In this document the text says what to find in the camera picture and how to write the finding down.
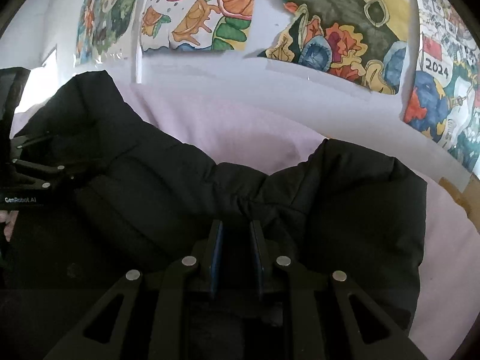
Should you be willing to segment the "left hand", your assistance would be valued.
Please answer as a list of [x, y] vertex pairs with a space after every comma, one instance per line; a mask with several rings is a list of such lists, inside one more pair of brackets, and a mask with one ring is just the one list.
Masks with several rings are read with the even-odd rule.
[[0, 211], [0, 223], [4, 225], [3, 234], [7, 242], [11, 241], [18, 213], [18, 211]]

